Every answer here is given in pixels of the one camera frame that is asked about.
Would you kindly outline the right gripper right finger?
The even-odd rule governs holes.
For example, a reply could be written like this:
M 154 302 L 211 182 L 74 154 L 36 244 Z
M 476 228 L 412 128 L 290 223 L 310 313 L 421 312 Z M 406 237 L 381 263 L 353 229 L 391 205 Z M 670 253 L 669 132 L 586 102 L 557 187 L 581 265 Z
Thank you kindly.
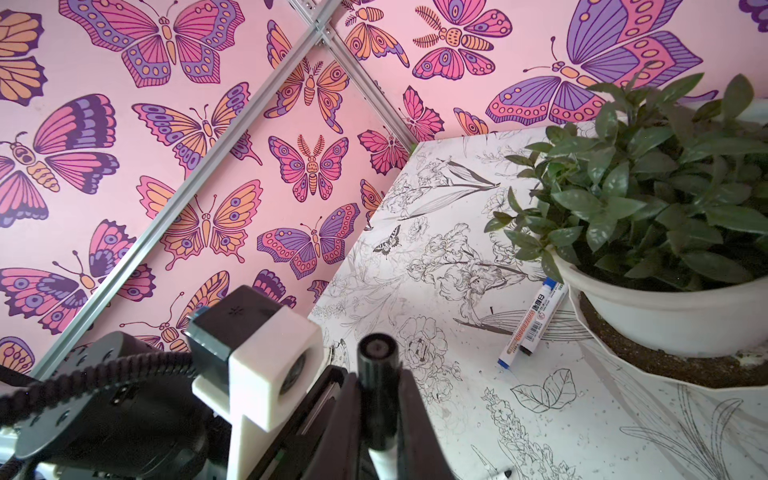
M 414 375 L 402 369 L 398 380 L 397 478 L 454 479 Z

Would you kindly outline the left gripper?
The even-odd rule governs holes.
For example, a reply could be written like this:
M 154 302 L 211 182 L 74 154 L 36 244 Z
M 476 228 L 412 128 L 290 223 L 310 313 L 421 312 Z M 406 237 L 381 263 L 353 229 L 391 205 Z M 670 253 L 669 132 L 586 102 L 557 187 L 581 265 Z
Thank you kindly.
M 348 370 L 326 367 L 248 479 L 301 479 L 330 422 Z

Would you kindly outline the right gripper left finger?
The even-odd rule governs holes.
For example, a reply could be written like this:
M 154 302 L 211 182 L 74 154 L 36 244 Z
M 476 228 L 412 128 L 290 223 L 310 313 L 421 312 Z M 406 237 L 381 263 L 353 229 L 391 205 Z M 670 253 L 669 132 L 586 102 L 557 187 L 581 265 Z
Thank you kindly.
M 361 431 L 361 392 L 357 375 L 350 373 L 344 379 L 332 416 L 303 479 L 357 479 Z

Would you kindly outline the black cap top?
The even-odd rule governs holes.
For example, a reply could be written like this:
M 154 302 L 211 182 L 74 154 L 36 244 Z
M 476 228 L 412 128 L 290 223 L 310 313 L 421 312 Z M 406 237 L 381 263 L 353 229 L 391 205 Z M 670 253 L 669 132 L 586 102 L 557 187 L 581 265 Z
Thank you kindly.
M 358 344 L 357 366 L 363 438 L 369 449 L 389 450 L 398 427 L 397 342 L 385 333 L 367 335 Z

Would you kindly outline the white marker cluster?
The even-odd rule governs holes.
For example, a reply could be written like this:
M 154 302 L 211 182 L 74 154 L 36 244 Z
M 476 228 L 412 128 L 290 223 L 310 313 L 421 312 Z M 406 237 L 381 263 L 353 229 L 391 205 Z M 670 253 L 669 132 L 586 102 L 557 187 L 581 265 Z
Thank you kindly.
M 512 469 L 501 470 L 499 472 L 490 474 L 486 480 L 511 480 L 514 471 Z

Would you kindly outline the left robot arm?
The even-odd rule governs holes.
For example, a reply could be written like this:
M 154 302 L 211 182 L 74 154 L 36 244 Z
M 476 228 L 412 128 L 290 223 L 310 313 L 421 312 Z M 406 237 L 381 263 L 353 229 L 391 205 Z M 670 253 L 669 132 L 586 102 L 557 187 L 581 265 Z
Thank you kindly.
M 242 334 L 190 334 L 189 352 L 161 352 L 115 332 L 65 364 L 70 389 L 36 409 L 16 453 L 72 479 L 352 479 L 333 421 L 348 372 L 328 366 L 277 432 L 235 416 L 229 396 Z

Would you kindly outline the white potted green plant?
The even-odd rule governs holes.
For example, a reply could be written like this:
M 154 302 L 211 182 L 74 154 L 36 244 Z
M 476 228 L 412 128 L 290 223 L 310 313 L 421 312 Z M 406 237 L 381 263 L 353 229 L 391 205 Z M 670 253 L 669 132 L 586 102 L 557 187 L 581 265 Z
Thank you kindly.
M 551 127 L 513 157 L 535 181 L 486 224 L 514 256 L 583 294 L 621 336 L 691 357 L 767 339 L 767 127 L 735 76 L 698 108 L 690 75 L 662 89 L 599 83 L 594 131 Z

